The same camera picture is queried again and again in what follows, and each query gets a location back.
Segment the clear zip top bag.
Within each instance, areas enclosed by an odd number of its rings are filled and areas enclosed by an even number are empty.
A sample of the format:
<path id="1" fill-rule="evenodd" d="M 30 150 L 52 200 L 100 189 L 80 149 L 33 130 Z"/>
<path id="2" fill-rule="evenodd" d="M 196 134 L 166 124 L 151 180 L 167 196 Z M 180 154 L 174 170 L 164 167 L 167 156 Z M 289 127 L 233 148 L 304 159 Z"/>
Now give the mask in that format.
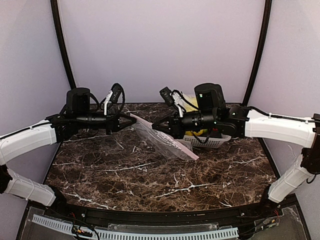
<path id="1" fill-rule="evenodd" d="M 129 114 L 136 119 L 134 128 L 138 136 L 148 143 L 167 159 L 179 158 L 184 161 L 196 161 L 199 156 L 192 151 L 191 144 L 187 142 L 184 145 L 180 141 L 173 139 L 173 137 L 152 129 L 152 123 L 139 117 L 133 113 Z"/>

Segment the yellow napa cabbage toy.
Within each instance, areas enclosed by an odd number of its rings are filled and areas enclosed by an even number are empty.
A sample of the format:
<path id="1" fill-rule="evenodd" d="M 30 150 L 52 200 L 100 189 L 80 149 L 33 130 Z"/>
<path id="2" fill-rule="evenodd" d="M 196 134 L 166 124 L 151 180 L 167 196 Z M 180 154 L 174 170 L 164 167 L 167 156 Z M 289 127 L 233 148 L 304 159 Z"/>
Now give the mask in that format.
<path id="1" fill-rule="evenodd" d="M 192 112 L 192 111 L 197 111 L 198 110 L 198 103 L 197 103 L 197 98 L 194 95 L 183 95 L 183 97 L 191 103 L 195 108 L 191 105 L 189 105 L 187 102 L 183 102 L 183 107 L 187 112 Z"/>

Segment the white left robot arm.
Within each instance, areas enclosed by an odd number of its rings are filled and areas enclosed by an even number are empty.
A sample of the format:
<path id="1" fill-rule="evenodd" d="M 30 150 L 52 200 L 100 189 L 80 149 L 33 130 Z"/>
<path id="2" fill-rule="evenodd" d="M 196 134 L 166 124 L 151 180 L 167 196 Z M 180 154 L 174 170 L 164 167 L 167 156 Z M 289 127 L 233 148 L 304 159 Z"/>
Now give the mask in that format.
<path id="1" fill-rule="evenodd" d="M 58 114 L 3 135 L 0 138 L 0 192 L 50 207 L 65 201 L 63 194 L 53 186 L 35 182 L 7 167 L 9 161 L 35 149 L 62 143 L 80 130 L 105 130 L 106 134 L 119 132 L 134 125 L 137 120 L 118 110 L 109 109 L 125 98 L 123 87 L 115 83 L 102 102 L 90 89 L 77 87 L 66 94 L 66 104 Z M 90 101 L 96 102 L 96 109 L 90 108 Z"/>

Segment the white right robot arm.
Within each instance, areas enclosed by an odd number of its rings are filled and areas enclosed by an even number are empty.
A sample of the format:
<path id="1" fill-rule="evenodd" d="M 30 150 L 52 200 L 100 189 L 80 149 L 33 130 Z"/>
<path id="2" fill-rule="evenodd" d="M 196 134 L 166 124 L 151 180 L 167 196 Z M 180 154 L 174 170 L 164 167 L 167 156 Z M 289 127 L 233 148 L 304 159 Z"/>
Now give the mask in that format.
<path id="1" fill-rule="evenodd" d="M 152 128 L 182 139 L 186 132 L 217 130 L 236 138 L 265 138 L 302 147 L 294 164 L 267 189 L 268 202 L 280 203 L 294 189 L 320 173 L 320 116 L 292 117 L 266 113 L 253 106 L 227 107 L 219 84 L 203 83 L 194 88 L 197 106 L 184 112 L 185 97 L 168 87 L 160 90 L 165 103 L 175 111 L 152 124 Z"/>

